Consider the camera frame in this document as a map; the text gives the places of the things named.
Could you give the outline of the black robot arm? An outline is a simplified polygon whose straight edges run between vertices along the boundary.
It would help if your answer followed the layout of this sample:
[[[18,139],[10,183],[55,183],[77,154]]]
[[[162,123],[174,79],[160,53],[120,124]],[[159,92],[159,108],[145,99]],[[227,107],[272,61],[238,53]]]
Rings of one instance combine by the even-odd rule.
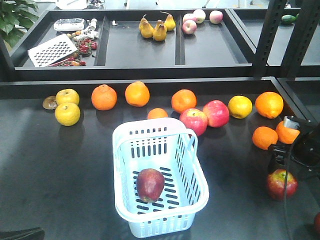
[[[272,153],[267,171],[269,174],[277,169],[289,169],[295,162],[301,166],[297,173],[299,181],[320,176],[320,125],[311,120],[295,116],[285,116],[284,126],[300,131],[292,144],[271,144],[268,151]]]

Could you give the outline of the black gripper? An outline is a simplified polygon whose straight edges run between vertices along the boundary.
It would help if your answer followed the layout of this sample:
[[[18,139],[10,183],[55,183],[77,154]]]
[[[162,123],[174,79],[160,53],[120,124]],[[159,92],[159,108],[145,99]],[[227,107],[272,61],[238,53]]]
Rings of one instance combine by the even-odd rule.
[[[288,164],[291,160],[292,146],[290,144],[271,144],[268,147],[271,153],[267,172],[274,173],[276,170],[288,170]]]

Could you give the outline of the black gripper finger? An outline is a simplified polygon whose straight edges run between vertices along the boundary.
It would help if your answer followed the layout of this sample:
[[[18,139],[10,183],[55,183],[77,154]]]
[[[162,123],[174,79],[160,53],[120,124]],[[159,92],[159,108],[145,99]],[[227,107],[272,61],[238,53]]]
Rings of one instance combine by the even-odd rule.
[[[44,237],[45,231],[40,227],[0,232],[1,240],[43,240]]]

